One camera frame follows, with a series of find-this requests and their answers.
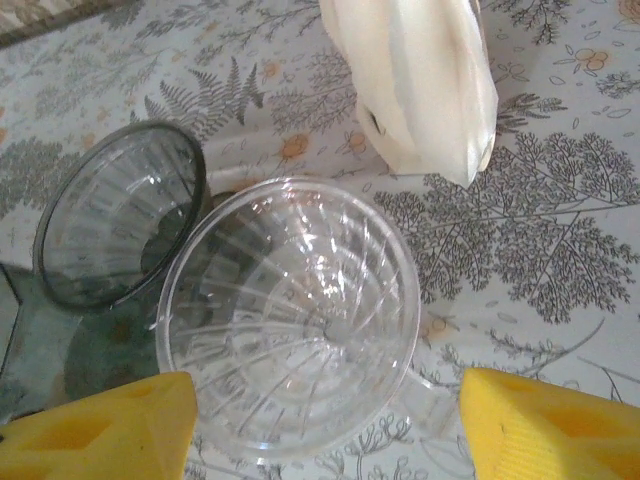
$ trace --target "table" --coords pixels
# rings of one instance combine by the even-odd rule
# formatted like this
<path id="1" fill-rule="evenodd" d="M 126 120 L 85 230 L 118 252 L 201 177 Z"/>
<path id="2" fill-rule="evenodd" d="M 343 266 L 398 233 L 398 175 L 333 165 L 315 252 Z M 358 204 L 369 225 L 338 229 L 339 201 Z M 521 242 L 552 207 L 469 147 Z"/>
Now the table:
<path id="1" fill-rule="evenodd" d="M 213 192 L 323 175 L 398 223 L 433 359 L 416 369 L 432 382 L 455 393 L 466 367 L 487 365 L 640 405 L 640 3 L 482 7 L 499 138 L 468 190 L 390 174 L 313 0 L 134 2 L 1 51 L 0 261 L 30 266 L 40 214 L 82 152 L 171 118 L 202 142 Z M 185 478 L 427 476 L 474 478 L 462 430 L 436 441 L 384 412 L 347 446 L 286 465 L 196 436 Z"/>

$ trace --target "smoked glass bowl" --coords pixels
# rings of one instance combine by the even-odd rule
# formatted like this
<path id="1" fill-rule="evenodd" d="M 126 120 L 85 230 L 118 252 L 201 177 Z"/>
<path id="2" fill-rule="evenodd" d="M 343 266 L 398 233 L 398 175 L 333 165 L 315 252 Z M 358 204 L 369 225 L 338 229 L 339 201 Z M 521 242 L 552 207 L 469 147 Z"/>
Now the smoked glass bowl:
<path id="1" fill-rule="evenodd" d="M 160 290 L 206 209 L 206 192 L 200 146 L 176 125 L 140 122 L 108 136 L 42 216 L 34 271 L 45 293 L 84 313 L 112 308 L 158 277 Z"/>
<path id="2" fill-rule="evenodd" d="M 199 430 L 236 458 L 319 453 L 398 390 L 419 286 L 396 228 L 319 179 L 263 182 L 223 203 L 174 261 L 158 306 L 160 371 L 192 375 Z"/>

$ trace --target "tablecloth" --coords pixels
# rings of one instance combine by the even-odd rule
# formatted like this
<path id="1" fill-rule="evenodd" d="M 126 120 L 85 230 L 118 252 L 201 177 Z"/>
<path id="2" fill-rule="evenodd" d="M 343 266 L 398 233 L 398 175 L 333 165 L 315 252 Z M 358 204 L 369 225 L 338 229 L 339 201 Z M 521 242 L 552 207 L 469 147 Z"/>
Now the tablecloth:
<path id="1" fill-rule="evenodd" d="M 214 192 L 322 175 L 397 222 L 424 303 L 429 360 L 415 368 L 435 384 L 455 393 L 466 367 L 486 365 L 640 405 L 640 1 L 485 0 L 482 13 L 499 136 L 467 190 L 389 172 L 314 0 L 138 1 L 1 51 L 0 260 L 30 265 L 41 212 L 86 149 L 171 118 L 202 142 Z M 282 465 L 196 436 L 185 478 L 224 475 L 474 468 L 460 428 L 433 440 L 385 411 L 348 445 Z"/>

